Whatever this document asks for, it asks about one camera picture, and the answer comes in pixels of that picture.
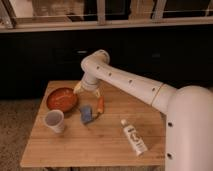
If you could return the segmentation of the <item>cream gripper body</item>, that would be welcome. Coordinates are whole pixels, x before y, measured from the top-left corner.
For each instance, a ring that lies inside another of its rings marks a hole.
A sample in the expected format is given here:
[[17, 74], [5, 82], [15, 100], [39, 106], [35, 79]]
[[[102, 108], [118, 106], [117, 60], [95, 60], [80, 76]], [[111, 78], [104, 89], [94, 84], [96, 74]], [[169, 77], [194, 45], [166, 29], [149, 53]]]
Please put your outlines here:
[[75, 85], [73, 93], [78, 94], [83, 91], [90, 91], [97, 98], [99, 98], [101, 96], [100, 90], [97, 85], [90, 85], [90, 84], [84, 83], [82, 81], [79, 81]]

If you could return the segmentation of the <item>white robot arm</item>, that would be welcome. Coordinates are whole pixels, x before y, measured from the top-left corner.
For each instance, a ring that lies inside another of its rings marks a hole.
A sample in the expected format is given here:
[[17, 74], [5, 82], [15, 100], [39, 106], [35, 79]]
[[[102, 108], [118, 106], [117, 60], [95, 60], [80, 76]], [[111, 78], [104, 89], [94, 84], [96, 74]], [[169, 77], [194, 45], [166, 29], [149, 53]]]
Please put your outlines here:
[[101, 80], [166, 116], [165, 171], [213, 171], [213, 92], [200, 86], [174, 88], [109, 65], [97, 50], [81, 61], [84, 75], [76, 93], [98, 91]]

